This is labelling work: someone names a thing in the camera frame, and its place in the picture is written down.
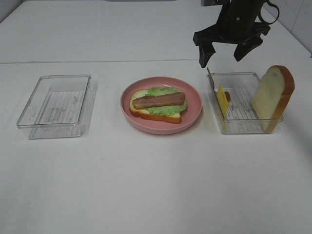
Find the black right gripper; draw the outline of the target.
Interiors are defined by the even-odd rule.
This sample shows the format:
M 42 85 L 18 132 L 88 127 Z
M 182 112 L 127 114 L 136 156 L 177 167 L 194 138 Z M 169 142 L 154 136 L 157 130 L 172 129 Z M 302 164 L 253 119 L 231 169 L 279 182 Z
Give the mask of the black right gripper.
M 193 41 L 199 47 L 199 64 L 205 68 L 215 53 L 212 42 L 238 44 L 234 51 L 236 61 L 241 61 L 251 50 L 263 42 L 260 35 L 267 35 L 270 26 L 256 22 L 264 0 L 203 0 L 202 6 L 221 5 L 216 23 L 195 32 Z

